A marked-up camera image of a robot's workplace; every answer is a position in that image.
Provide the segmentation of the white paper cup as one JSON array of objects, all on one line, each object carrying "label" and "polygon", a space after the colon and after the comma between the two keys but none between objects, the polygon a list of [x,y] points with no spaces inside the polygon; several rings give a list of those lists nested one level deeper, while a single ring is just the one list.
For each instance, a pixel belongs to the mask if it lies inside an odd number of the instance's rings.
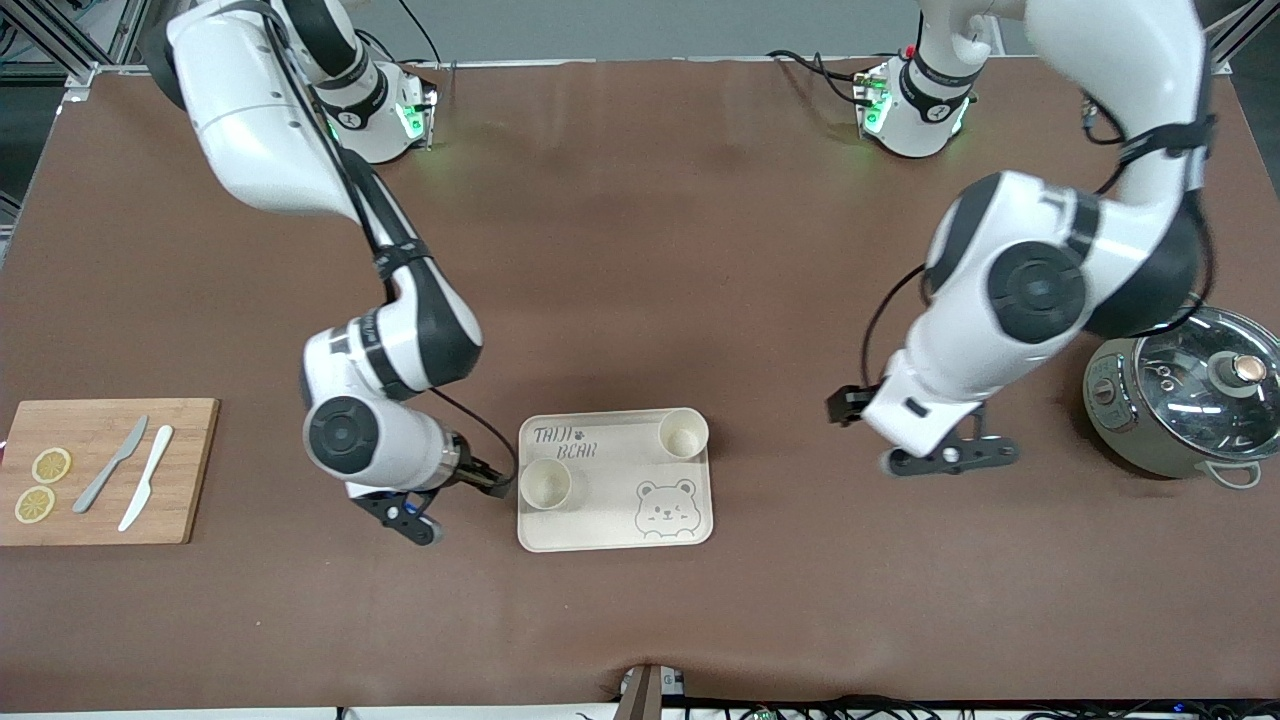
[{"label": "white paper cup", "polygon": [[553,457],[531,461],[518,477],[520,497],[534,511],[566,509],[573,489],[573,473]]},{"label": "white paper cup", "polygon": [[672,409],[658,424],[660,448],[680,461],[695,459],[707,447],[709,436],[707,419],[691,407]]}]

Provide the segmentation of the cream bear print tray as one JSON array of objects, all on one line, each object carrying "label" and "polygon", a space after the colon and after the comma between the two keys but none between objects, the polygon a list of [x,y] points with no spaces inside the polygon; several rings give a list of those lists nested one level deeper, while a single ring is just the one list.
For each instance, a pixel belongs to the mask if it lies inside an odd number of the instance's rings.
[{"label": "cream bear print tray", "polygon": [[708,443],[687,461],[667,455],[658,424],[672,409],[529,418],[518,432],[520,473],[553,457],[573,473],[575,489],[566,509],[545,512],[518,493],[521,546],[556,553],[707,541],[714,529]]}]

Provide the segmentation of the grey pot glass lid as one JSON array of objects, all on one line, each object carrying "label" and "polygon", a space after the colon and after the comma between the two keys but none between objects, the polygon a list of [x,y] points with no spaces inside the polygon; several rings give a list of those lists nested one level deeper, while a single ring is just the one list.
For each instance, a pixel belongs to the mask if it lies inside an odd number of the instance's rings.
[{"label": "grey pot glass lid", "polygon": [[1210,457],[1178,439],[1156,419],[1137,382],[1137,345],[1146,337],[1105,342],[1085,369],[1082,396],[1098,437],[1123,460],[1167,479],[1207,477],[1226,489],[1245,491],[1262,479],[1262,461]]}]

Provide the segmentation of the brown table cover mat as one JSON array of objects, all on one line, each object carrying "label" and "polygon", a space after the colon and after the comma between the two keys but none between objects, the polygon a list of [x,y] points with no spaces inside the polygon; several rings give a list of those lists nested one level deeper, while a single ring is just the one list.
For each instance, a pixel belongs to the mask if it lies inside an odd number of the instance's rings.
[{"label": "brown table cover mat", "polygon": [[710,538],[529,553],[454,487],[417,547],[301,443],[300,357],[381,301],[362,233],[236,201],[143,77],[64,106],[0,272],[0,432],[27,398],[221,404],[187,544],[0,548],[0,711],[561,703],[637,664],[741,700],[1280,697],[1280,480],[1119,468],[1079,338],[997,393],[1010,468],[895,479],[827,421],[867,318],[957,192],[1094,190],[1115,151],[1034,59],[906,161],[774,61],[462,69],[383,167],[485,348],[449,395],[530,416],[690,406]]}]

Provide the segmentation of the white plastic knife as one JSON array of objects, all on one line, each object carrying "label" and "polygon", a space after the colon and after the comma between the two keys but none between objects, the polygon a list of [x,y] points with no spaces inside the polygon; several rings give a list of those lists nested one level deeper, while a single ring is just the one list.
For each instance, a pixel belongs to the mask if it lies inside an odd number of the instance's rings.
[{"label": "white plastic knife", "polygon": [[134,488],[134,493],[131,498],[131,502],[116,527],[118,532],[124,533],[129,530],[131,527],[140,518],[141,512],[145,510],[146,505],[148,503],[154,492],[152,488],[154,475],[159,469],[159,465],[172,442],[174,432],[175,429],[172,425],[161,425],[157,429],[157,433],[150,447],[147,461],[140,477],[138,484]]}]

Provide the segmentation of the grey plastic knife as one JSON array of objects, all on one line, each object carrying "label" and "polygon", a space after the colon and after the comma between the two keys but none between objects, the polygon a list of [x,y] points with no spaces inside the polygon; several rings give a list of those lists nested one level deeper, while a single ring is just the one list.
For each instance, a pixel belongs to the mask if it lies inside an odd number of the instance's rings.
[{"label": "grey plastic knife", "polygon": [[93,478],[93,480],[77,497],[77,500],[72,505],[72,511],[74,514],[86,514],[93,506],[96,498],[101,493],[105,484],[110,480],[113,473],[137,450],[145,436],[147,427],[148,427],[148,415],[140,416],[140,419],[132,428],[131,433],[122,442],[116,452],[110,457],[110,460]]}]

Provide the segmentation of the bamboo cutting board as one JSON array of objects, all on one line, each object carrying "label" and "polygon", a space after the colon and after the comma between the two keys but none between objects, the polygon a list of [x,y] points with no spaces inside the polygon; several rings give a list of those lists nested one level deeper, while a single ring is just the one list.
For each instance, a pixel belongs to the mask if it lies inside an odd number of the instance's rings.
[{"label": "bamboo cutting board", "polygon": [[[18,404],[0,459],[0,547],[180,544],[189,539],[204,488],[220,404],[215,398],[26,400]],[[148,427],[133,452],[111,475],[93,506],[74,514],[72,505],[120,447],[142,415]],[[161,425],[175,432],[152,480],[152,496],[129,530],[123,518],[150,447]],[[38,483],[29,468],[46,448],[70,452],[73,466],[47,484],[56,507],[42,521],[14,518],[20,493]]]}]

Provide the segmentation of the metal table edge bracket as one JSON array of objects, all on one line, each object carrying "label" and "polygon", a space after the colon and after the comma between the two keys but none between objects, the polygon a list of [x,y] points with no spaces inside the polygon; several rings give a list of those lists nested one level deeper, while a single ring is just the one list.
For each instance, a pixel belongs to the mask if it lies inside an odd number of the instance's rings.
[{"label": "metal table edge bracket", "polygon": [[631,667],[620,685],[612,720],[685,720],[689,714],[685,674],[660,665]]}]

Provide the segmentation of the aluminium frame profile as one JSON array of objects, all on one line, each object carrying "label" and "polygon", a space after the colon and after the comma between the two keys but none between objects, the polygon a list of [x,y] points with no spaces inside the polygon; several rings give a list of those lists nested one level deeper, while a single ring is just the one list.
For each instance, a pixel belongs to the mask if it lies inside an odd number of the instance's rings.
[{"label": "aluminium frame profile", "polygon": [[166,0],[0,0],[0,87],[88,99],[102,73],[138,73],[145,29]]},{"label": "aluminium frame profile", "polygon": [[1216,76],[1230,74],[1230,60],[1277,17],[1280,0],[1243,0],[1204,28],[1206,59]]}]

